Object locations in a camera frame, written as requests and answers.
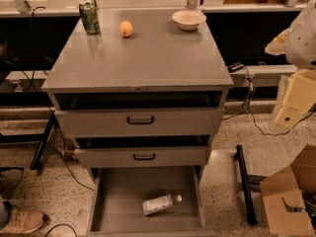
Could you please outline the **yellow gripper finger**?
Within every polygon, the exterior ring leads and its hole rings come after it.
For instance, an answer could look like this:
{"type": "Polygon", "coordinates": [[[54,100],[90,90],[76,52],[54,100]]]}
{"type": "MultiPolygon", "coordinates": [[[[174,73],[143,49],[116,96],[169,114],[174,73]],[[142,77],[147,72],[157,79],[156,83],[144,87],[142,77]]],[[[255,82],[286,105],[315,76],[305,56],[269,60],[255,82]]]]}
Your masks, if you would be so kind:
{"type": "Polygon", "coordinates": [[[265,48],[265,53],[278,56],[285,54],[288,30],[279,33],[265,48]]]}

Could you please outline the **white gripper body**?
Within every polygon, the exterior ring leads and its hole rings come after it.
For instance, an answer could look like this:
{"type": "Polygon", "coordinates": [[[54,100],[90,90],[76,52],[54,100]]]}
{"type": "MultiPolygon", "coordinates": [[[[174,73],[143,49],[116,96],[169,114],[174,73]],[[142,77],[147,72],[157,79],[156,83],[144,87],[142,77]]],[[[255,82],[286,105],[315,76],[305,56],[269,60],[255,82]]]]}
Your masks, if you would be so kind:
{"type": "Polygon", "coordinates": [[[287,79],[287,87],[275,124],[293,128],[316,104],[316,72],[303,69],[287,79]]]}

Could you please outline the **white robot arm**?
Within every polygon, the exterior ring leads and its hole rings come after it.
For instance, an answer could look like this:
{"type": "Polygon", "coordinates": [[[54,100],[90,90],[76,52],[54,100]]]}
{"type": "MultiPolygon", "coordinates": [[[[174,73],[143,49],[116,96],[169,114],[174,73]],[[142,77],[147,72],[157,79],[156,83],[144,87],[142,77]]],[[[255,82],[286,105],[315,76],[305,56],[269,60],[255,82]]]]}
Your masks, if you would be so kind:
{"type": "Polygon", "coordinates": [[[265,48],[265,53],[285,55],[297,71],[287,79],[275,124],[293,128],[316,104],[316,0],[311,0],[265,48]]]}

